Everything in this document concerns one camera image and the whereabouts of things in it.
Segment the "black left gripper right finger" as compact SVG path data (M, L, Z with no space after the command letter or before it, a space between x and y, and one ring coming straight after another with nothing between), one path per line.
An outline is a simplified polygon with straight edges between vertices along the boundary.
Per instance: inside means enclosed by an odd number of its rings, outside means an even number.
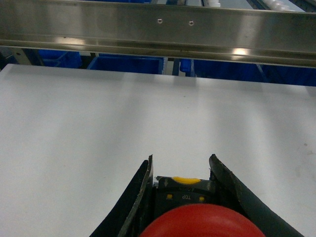
M264 204L215 154L209 158L210 180L216 203L249 219L266 237L301 237L302 234Z

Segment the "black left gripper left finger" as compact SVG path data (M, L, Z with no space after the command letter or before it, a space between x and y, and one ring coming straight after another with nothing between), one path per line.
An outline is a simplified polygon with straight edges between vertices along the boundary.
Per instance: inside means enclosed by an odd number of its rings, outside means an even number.
M138 237L153 217L153 156L144 160L92 237Z

